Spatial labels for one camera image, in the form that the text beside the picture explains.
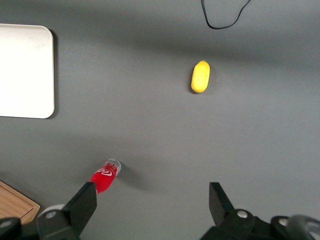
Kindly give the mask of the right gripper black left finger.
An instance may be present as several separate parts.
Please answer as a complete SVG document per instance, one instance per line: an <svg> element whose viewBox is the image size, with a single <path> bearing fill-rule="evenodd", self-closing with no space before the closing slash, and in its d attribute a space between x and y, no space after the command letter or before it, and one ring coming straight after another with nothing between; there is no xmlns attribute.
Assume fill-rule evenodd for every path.
<svg viewBox="0 0 320 240"><path fill-rule="evenodd" d="M79 240L96 208L96 185L93 182L86 182L65 205L52 206L37 218L39 238Z"/></svg>

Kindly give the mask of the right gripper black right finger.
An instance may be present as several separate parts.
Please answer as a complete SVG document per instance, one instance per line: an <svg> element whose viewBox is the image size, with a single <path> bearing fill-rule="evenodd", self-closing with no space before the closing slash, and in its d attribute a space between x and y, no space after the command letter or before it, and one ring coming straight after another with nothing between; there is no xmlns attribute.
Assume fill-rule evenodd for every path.
<svg viewBox="0 0 320 240"><path fill-rule="evenodd" d="M209 184L209 210L214 221L202 240L248 240L255 218L244 209L235 209L218 182Z"/></svg>

